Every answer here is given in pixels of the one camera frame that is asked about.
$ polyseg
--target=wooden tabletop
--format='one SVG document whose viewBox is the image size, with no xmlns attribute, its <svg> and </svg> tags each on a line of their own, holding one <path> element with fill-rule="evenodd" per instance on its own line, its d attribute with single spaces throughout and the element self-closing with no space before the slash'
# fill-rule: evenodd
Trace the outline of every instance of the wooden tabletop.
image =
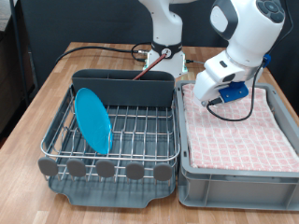
<svg viewBox="0 0 299 224">
<path fill-rule="evenodd" d="M 72 43 L 81 46 L 131 49 L 131 45 Z M 187 59 L 206 61 L 223 49 L 184 47 Z M 84 68 L 140 70 L 143 63 L 130 54 L 86 49 L 72 53 L 54 68 L 0 150 L 0 223 L 299 223 L 299 213 L 235 209 L 189 208 L 179 203 L 178 192 L 154 200 L 145 209 L 100 208 L 71 205 L 64 195 L 52 192 L 37 166 L 43 156 L 40 142 L 64 95 L 71 76 Z M 199 63 L 188 64 L 189 73 L 179 79 L 195 79 L 204 70 Z M 297 125 L 299 118 L 268 70 L 261 82 L 272 84 Z"/>
</svg>

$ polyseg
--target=pink towel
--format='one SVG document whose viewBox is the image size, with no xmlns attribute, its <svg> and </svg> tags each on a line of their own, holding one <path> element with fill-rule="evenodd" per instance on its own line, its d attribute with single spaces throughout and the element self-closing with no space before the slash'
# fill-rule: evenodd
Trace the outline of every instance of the pink towel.
<svg viewBox="0 0 299 224">
<path fill-rule="evenodd" d="M 266 92 L 256 89 L 252 116 L 227 122 L 193 102 L 193 84 L 183 87 L 183 101 L 191 166 L 227 170 L 299 172 L 299 159 L 278 127 L 266 102 Z M 251 90 L 245 99 L 211 107 L 228 119 L 249 113 Z"/>
</svg>

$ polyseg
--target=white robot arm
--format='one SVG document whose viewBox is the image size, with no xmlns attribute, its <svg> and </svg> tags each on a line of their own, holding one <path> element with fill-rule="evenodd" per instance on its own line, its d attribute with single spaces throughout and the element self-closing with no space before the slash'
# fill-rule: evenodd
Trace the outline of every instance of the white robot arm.
<svg viewBox="0 0 299 224">
<path fill-rule="evenodd" d="M 276 42 L 285 21 L 279 0 L 217 0 L 210 22 L 228 48 L 205 63 L 194 87 L 194 101 L 206 106 L 229 103 L 249 94 L 263 56 Z"/>
<path fill-rule="evenodd" d="M 169 10 L 169 5 L 194 1 L 196 0 L 139 0 L 149 10 L 153 24 L 152 50 L 148 54 L 146 67 L 167 50 L 166 58 L 152 70 L 165 71 L 174 77 L 179 77 L 187 72 L 185 55 L 181 51 L 183 22 L 179 15 Z"/>
</svg>

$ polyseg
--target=gray plastic bin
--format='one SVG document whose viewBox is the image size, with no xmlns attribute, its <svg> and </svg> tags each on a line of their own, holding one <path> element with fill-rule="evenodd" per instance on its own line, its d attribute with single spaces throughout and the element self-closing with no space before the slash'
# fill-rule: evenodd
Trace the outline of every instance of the gray plastic bin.
<svg viewBox="0 0 299 224">
<path fill-rule="evenodd" d="M 192 168 L 190 166 L 185 125 L 182 86 L 194 81 L 180 81 L 176 91 L 180 131 L 179 200 L 186 206 L 226 207 L 299 211 L 299 173 L 233 171 Z M 297 154 L 299 130 L 288 110 L 271 85 L 266 89 L 267 101 L 275 111 L 275 119 Z"/>
</svg>

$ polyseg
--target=turquoise plate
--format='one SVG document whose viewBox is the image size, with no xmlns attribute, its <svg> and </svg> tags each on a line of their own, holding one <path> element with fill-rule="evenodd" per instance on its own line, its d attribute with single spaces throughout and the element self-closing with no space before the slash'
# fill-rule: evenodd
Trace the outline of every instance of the turquoise plate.
<svg viewBox="0 0 299 224">
<path fill-rule="evenodd" d="M 75 113 L 78 127 L 87 143 L 98 153 L 107 154 L 111 123 L 101 100 L 93 91 L 83 88 L 75 99 Z"/>
</svg>

